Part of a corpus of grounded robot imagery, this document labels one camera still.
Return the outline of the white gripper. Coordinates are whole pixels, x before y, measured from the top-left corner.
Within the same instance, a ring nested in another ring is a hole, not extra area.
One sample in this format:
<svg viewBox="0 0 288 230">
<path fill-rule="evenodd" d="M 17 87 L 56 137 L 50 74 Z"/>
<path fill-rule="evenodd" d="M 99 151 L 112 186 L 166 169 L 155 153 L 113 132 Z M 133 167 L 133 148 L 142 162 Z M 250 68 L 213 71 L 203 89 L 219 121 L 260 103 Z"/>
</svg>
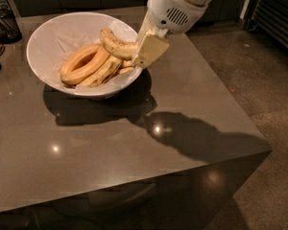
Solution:
<svg viewBox="0 0 288 230">
<path fill-rule="evenodd" d="M 147 7 L 132 56 L 132 63 L 141 68 L 157 61 L 170 46 L 166 38 L 154 32 L 154 27 L 173 34 L 187 32 L 203 16 L 207 0 L 148 0 Z"/>
</svg>

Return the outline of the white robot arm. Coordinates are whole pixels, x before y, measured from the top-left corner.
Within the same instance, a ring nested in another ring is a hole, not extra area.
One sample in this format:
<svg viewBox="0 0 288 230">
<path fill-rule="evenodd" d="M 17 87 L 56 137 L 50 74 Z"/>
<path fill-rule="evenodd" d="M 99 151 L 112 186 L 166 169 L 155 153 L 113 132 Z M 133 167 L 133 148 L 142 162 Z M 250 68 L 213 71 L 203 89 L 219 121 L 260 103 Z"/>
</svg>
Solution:
<svg viewBox="0 0 288 230">
<path fill-rule="evenodd" d="M 204 15 L 212 0 L 148 0 L 132 64 L 146 68 L 168 49 L 167 35 L 183 34 Z"/>
</svg>

